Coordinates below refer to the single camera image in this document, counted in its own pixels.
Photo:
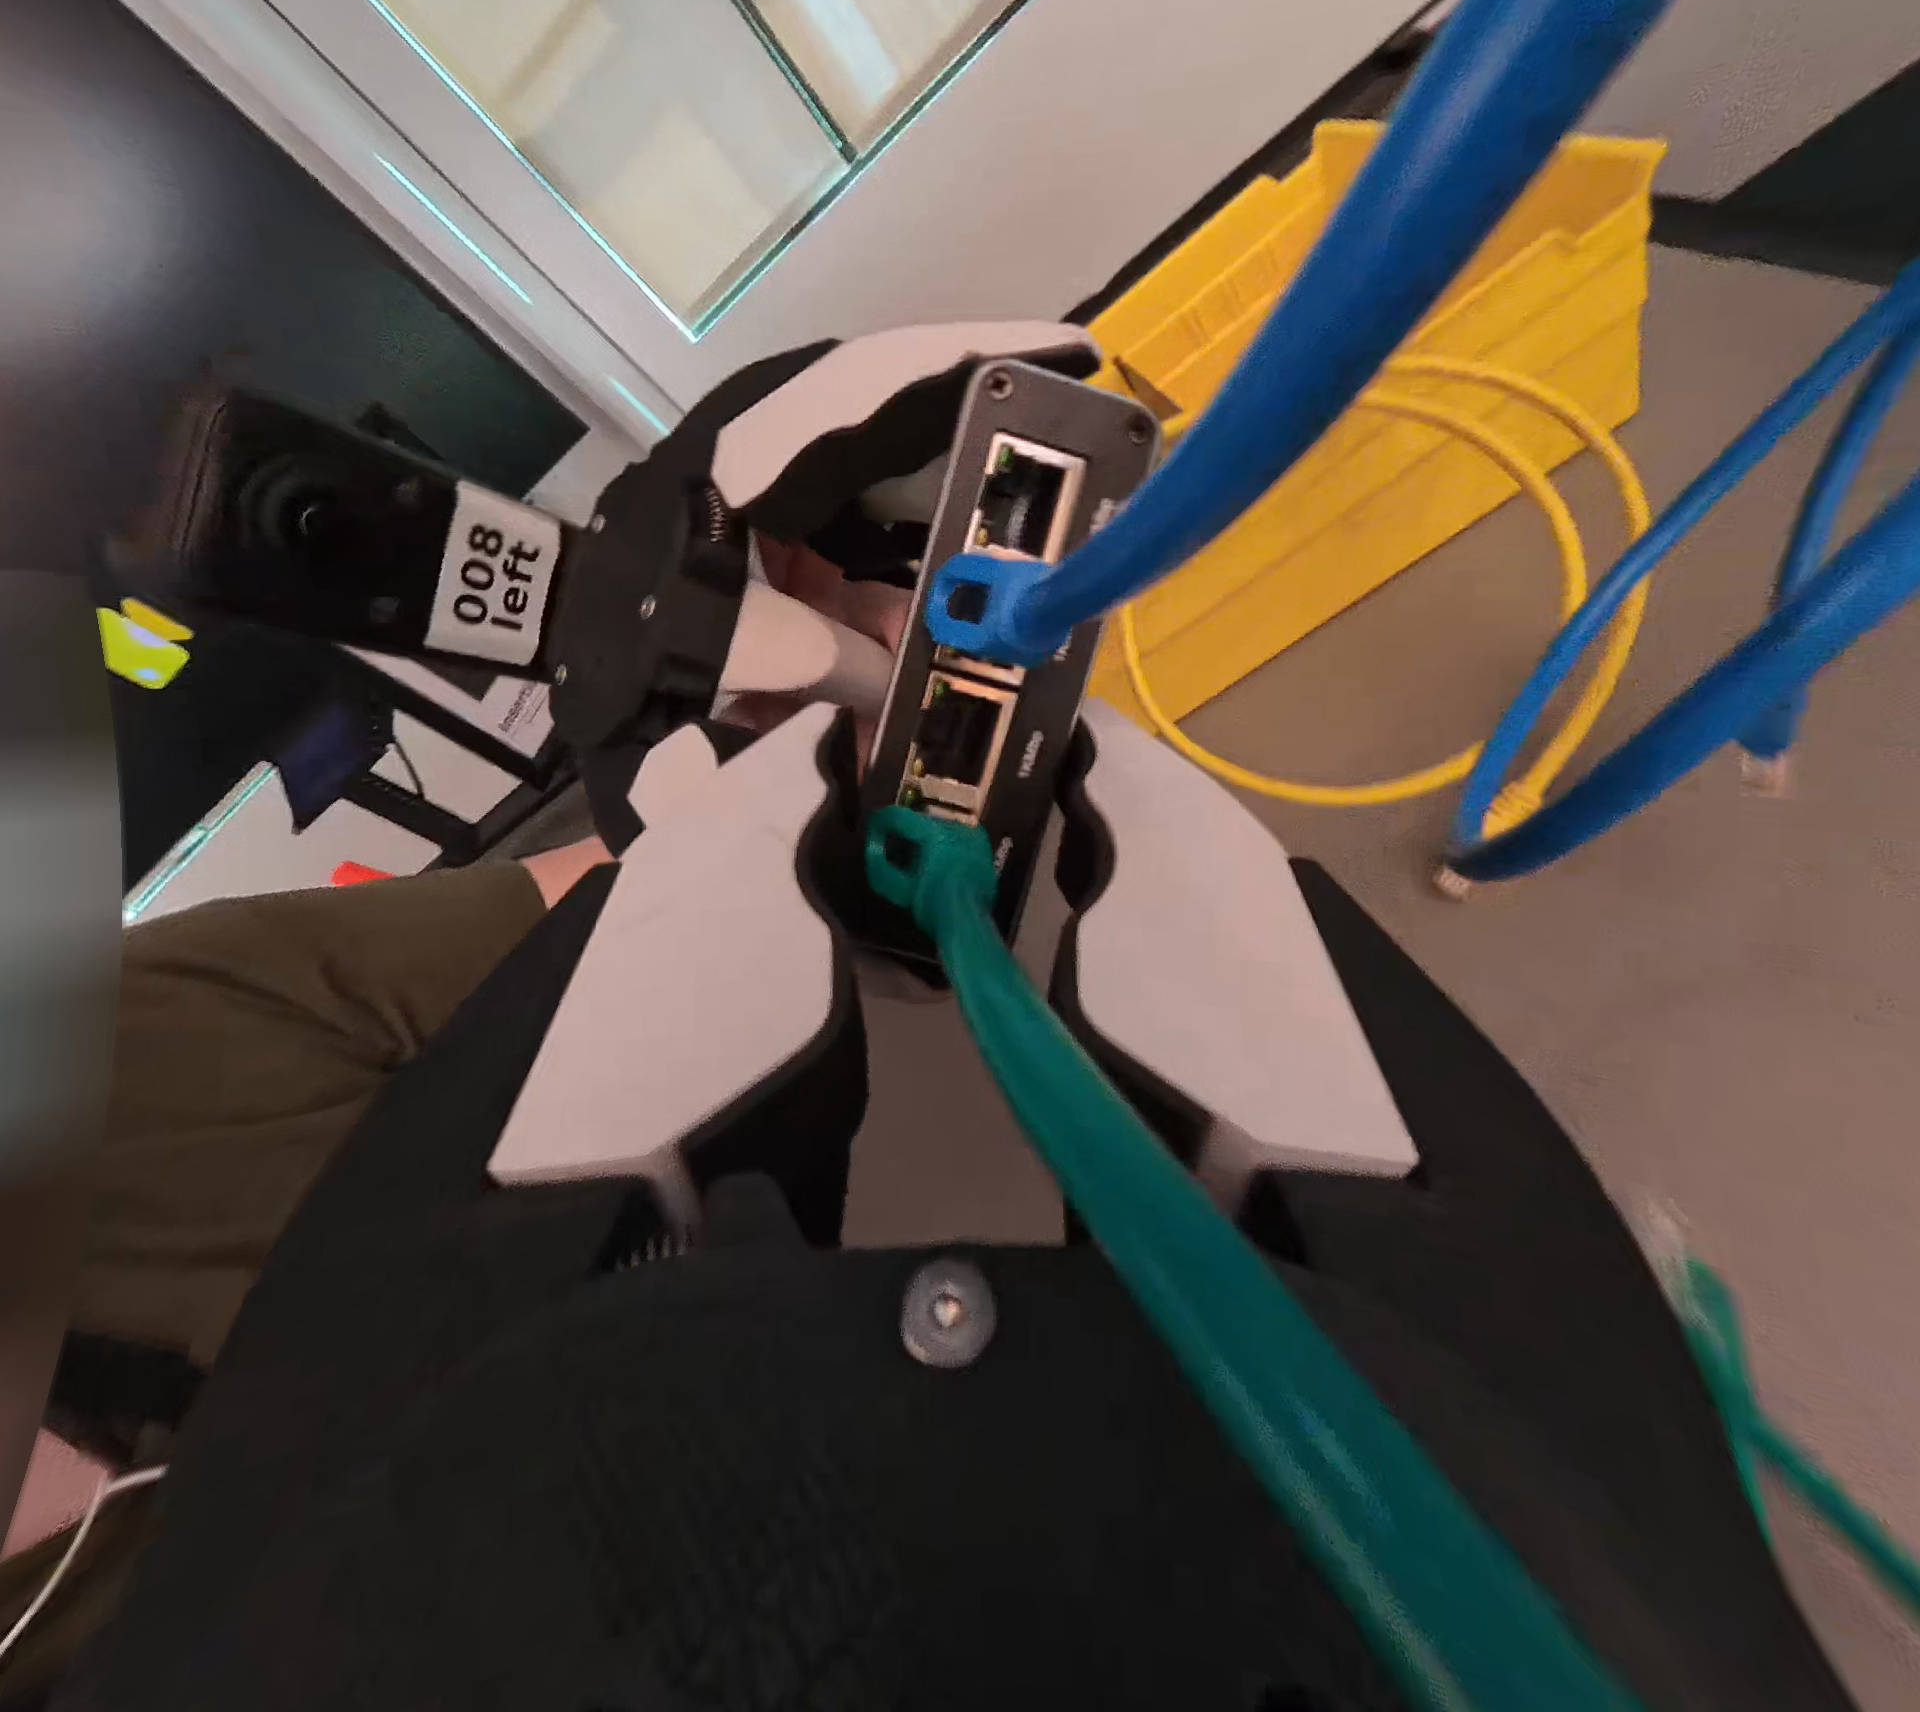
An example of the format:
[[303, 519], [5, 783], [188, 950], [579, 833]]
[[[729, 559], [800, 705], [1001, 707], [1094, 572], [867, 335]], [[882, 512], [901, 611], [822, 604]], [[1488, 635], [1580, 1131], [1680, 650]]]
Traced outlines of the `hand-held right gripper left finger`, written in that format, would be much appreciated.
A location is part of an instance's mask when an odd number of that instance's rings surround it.
[[646, 753], [640, 836], [487, 1160], [501, 1188], [637, 1179], [671, 1231], [695, 1231], [695, 1148], [854, 1015], [836, 916], [803, 880], [850, 755], [850, 717], [827, 704], [732, 758], [709, 721]]

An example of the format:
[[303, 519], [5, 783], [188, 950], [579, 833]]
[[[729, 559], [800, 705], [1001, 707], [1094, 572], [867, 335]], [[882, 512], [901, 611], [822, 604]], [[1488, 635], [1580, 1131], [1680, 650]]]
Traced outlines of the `black ethernet switch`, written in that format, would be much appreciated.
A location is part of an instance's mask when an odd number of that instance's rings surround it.
[[1157, 444], [1130, 397], [1026, 361], [990, 361], [961, 397], [862, 806], [982, 827], [1004, 941], [1020, 930], [1104, 620], [1075, 626], [1038, 668], [1020, 668], [937, 643], [923, 604], [961, 551], [1057, 565], [1133, 496]]

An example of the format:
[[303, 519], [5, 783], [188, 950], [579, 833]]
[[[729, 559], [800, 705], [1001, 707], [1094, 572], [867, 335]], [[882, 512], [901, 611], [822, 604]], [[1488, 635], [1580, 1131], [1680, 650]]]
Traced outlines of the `yellow plastic bin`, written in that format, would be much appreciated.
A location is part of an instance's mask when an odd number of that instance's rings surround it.
[[[1096, 385], [1177, 436], [1212, 402], [1379, 142], [1326, 119], [1305, 160], [1249, 189], [1099, 305]], [[1659, 142], [1563, 142], [1399, 358], [1542, 385], [1607, 432], [1640, 409]], [[1249, 512], [1137, 602], [1141, 664], [1185, 718], [1518, 496], [1482, 452], [1353, 407]]]

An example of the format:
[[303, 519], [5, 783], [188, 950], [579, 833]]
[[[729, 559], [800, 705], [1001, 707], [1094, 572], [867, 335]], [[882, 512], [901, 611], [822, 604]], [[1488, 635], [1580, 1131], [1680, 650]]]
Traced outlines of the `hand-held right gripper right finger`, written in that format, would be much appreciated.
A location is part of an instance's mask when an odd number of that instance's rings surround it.
[[1401, 1183], [1419, 1150], [1269, 830], [1105, 702], [1064, 769], [1047, 997], [1224, 1214], [1281, 1171]]

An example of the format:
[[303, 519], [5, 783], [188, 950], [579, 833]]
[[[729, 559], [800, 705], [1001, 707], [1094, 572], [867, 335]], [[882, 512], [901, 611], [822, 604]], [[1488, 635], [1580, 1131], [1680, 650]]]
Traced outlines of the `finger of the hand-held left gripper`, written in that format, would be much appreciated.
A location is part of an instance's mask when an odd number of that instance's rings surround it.
[[866, 490], [945, 461], [973, 379], [1001, 359], [1070, 380], [1099, 369], [1090, 334], [1047, 320], [834, 343], [718, 428], [709, 481], [757, 531], [810, 535]]
[[821, 702], [867, 724], [882, 713], [904, 635], [901, 590], [836, 584], [805, 600], [750, 581], [717, 696], [718, 723], [765, 730]]

